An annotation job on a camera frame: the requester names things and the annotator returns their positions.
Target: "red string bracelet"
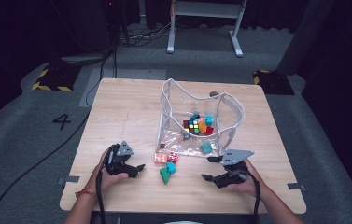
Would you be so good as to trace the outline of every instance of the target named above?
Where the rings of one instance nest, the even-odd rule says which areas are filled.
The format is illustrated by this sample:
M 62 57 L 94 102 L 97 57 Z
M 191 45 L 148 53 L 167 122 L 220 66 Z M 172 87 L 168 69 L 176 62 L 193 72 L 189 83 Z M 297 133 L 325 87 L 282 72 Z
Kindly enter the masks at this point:
M 76 197 L 78 198 L 82 194 L 89 194 L 89 195 L 93 196 L 94 198 L 97 198 L 97 194 L 88 191 L 88 187 L 85 187 L 83 190 L 76 192 Z

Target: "rubik's cube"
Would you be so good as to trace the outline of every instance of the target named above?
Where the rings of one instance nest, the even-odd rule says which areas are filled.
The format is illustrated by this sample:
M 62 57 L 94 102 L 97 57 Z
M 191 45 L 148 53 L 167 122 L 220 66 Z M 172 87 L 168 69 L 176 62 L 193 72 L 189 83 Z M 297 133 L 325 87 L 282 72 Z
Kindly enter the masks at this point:
M 184 129 L 193 134 L 199 134 L 199 125 L 197 120 L 184 120 Z

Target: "clear plastic bag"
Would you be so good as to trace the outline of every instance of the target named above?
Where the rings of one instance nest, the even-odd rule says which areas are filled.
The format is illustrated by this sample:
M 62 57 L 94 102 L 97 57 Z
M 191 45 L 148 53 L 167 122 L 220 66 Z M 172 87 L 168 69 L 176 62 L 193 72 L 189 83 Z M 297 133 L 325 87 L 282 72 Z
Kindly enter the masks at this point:
M 181 155 L 202 157 L 222 155 L 237 127 L 245 119 L 242 104 L 230 94 L 223 92 L 213 97 L 198 98 L 171 78 L 162 87 L 161 110 L 156 150 L 160 153 L 173 151 Z M 185 129 L 185 120 L 196 115 L 200 117 L 200 122 L 207 117 L 212 118 L 211 134 L 191 133 Z

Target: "wooden table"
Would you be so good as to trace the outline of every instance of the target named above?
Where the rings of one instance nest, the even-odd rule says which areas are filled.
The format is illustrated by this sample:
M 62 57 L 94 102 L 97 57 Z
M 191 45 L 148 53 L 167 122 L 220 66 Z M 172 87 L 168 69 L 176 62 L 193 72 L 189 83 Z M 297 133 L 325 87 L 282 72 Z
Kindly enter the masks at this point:
M 206 158 L 180 156 L 176 173 L 164 185 L 155 164 L 154 153 L 160 123 L 159 80 L 103 79 L 82 135 L 70 171 L 80 176 L 78 183 L 66 183 L 60 206 L 70 210 L 75 192 L 87 183 L 93 167 L 112 144 L 125 140 L 134 150 L 127 164 L 146 167 L 136 179 L 127 179 L 104 193 L 106 211 L 136 213 L 225 213 L 252 214 L 254 198 L 241 193 L 218 189 L 201 174 L 224 174 L 218 163 Z M 227 92 L 236 97 L 246 111 L 245 121 L 238 127 L 229 148 L 255 151 L 250 157 L 265 183 L 297 214 L 306 211 L 301 191 L 289 189 L 296 183 L 274 118 L 261 87 L 256 85 L 178 82 L 197 97 L 209 92 Z M 261 204 L 261 213 L 265 207 Z

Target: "gray floor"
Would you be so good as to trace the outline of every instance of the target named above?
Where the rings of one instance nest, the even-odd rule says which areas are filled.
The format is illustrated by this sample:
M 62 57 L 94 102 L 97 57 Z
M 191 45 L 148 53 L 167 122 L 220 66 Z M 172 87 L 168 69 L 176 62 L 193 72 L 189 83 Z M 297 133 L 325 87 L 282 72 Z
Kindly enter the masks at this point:
M 252 72 L 275 69 L 292 38 L 288 31 L 242 30 L 238 39 L 245 55 L 237 58 L 229 29 L 181 30 L 171 55 L 166 53 L 166 35 L 144 47 L 119 47 L 118 68 L 164 70 L 166 78 L 175 80 L 253 84 Z M 23 94 L 0 111 L 0 196 L 62 144 L 90 111 L 79 104 L 100 64 L 83 67 L 72 92 L 31 90 L 43 67 L 26 74 Z M 112 60 L 105 70 L 112 73 Z M 266 97 L 297 180 L 307 188 L 303 191 L 307 212 L 300 217 L 306 223 L 352 223 L 352 182 L 301 96 L 304 80 L 296 75 L 289 81 L 294 96 Z M 71 123 L 61 131 L 61 125 L 52 121 L 62 114 L 68 114 Z M 62 223 L 67 212 L 59 206 L 63 186 L 57 182 L 68 176 L 82 131 L 83 127 L 7 193 L 0 202 L 0 223 Z M 272 220 L 262 215 L 261 223 Z

